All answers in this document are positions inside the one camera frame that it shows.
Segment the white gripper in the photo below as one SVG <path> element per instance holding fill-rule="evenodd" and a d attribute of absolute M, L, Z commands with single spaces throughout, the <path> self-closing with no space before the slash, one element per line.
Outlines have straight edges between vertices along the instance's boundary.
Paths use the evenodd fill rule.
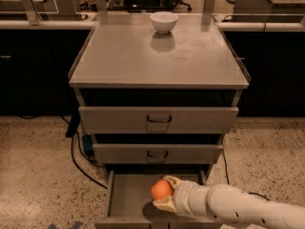
<path fill-rule="evenodd" d="M 206 217 L 208 216 L 208 186 L 178 177 L 164 176 L 174 189 L 173 197 L 167 196 L 154 200 L 153 206 L 161 211 L 177 213 L 184 216 Z"/>

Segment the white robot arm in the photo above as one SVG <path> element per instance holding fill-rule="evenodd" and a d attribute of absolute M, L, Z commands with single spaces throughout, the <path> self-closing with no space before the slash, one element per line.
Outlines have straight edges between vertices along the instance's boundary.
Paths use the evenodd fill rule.
<path fill-rule="evenodd" d="M 151 188 L 152 204 L 182 216 L 206 217 L 244 228 L 255 224 L 266 229 L 305 229 L 305 208 L 258 198 L 236 187 L 209 187 L 178 177 L 165 176 Z"/>

